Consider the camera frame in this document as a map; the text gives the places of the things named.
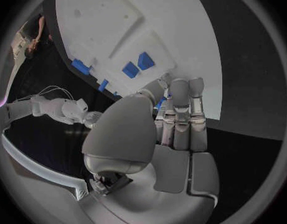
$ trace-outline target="wire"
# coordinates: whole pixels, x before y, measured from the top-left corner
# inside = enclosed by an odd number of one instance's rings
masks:
[[[39,93],[37,93],[37,94],[29,95],[29,96],[26,96],[26,97],[19,98],[19,99],[15,100],[14,102],[23,101],[23,100],[26,100],[26,99],[30,99],[30,98],[32,98],[32,97],[34,97],[34,96],[36,96],[36,95],[43,95],[43,94],[47,94],[47,93],[49,93],[49,92],[56,91],[56,90],[61,90],[62,92],[64,92],[64,93],[67,95],[67,97],[68,97],[70,100],[74,100],[74,97],[72,96],[72,94],[71,94],[68,90],[66,90],[66,89],[64,89],[64,88],[61,88],[61,87],[59,87],[59,86],[47,86],[46,88],[42,89],[42,90],[41,90]]]

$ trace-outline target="white curved surface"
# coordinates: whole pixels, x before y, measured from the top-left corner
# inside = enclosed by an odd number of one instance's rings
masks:
[[[75,197],[77,200],[80,200],[81,198],[83,198],[85,195],[88,194],[87,185],[83,179],[74,178],[71,176],[55,172],[51,169],[48,169],[36,163],[32,159],[24,155],[20,150],[18,150],[4,134],[1,135],[1,140],[3,147],[9,153],[9,155],[30,172],[50,182],[75,188],[76,190]]]
[[[125,96],[169,71],[175,78],[203,77],[204,111],[220,119],[222,72],[210,20],[199,0],[56,0],[68,57],[92,67],[98,83]],[[122,73],[146,51],[155,66],[133,78]]]

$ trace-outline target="dark background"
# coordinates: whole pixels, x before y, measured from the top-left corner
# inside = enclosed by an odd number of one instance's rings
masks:
[[[10,8],[13,8],[14,4],[20,1],[0,0],[0,27],[4,27],[16,13],[16,9],[20,9],[18,5],[14,8],[13,14],[12,12],[9,13]],[[281,18],[287,27],[287,0],[264,1],[277,14],[278,20]],[[268,174],[273,160],[277,156],[281,141],[255,138],[215,129],[208,130],[208,137],[209,151],[215,154],[218,169],[225,170],[222,177],[220,177],[221,204],[217,206],[213,217],[209,221],[209,223],[214,224],[224,220],[236,211],[256,191]],[[246,173],[249,174],[248,178],[252,179],[252,185],[248,185]],[[244,192],[238,193],[239,188],[242,187],[237,187],[236,182],[245,185]],[[6,223],[27,223],[26,218],[14,206],[1,184],[0,217],[4,218]],[[276,200],[256,223],[269,223],[272,220],[279,220],[279,217],[287,222],[287,183]]]

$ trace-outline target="person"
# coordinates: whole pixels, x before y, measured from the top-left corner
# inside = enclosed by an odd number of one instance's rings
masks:
[[[49,45],[52,42],[52,36],[45,24],[45,17],[41,14],[30,19],[22,30],[22,34],[27,39],[31,40],[26,48],[24,55],[27,59],[32,59],[35,52],[39,50],[41,42],[42,47]]]

